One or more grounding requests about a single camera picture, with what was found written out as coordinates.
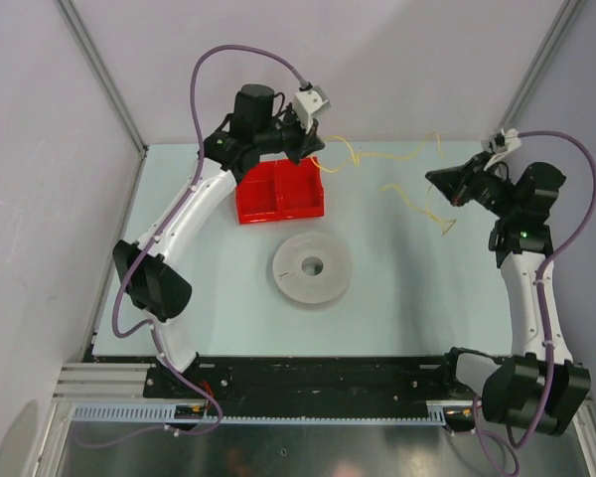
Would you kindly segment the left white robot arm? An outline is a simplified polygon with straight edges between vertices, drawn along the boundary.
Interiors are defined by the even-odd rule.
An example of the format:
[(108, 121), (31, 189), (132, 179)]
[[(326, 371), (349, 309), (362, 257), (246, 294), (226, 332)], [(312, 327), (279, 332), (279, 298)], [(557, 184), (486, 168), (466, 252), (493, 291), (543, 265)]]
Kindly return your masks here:
[(299, 164), (325, 146), (317, 120), (330, 106), (323, 91), (308, 83), (276, 110), (279, 95), (267, 85), (244, 85), (232, 112), (204, 139), (197, 170), (167, 210), (138, 239), (120, 240), (113, 248), (117, 296), (129, 297), (144, 312), (142, 323), (151, 330), (157, 358), (170, 367), (164, 383), (181, 398), (200, 384), (199, 372), (190, 367), (198, 351), (179, 320), (193, 294), (180, 272), (186, 249), (262, 156), (282, 153)]

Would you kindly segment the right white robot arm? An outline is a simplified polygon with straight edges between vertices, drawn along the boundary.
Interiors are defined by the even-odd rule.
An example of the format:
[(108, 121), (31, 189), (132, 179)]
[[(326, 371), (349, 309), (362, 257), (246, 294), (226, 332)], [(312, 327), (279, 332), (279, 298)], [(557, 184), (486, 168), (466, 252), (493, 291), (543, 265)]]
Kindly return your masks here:
[(488, 166), (485, 153), (425, 178), (454, 207), (474, 201), (496, 216), (489, 249), (507, 289), (512, 347), (505, 358), (452, 348), (438, 374), (448, 398), (476, 394), (484, 418), (508, 427), (560, 435), (591, 386), (574, 363), (558, 322), (553, 296), (554, 248), (547, 224), (565, 177), (554, 166), (530, 164), (517, 182)]

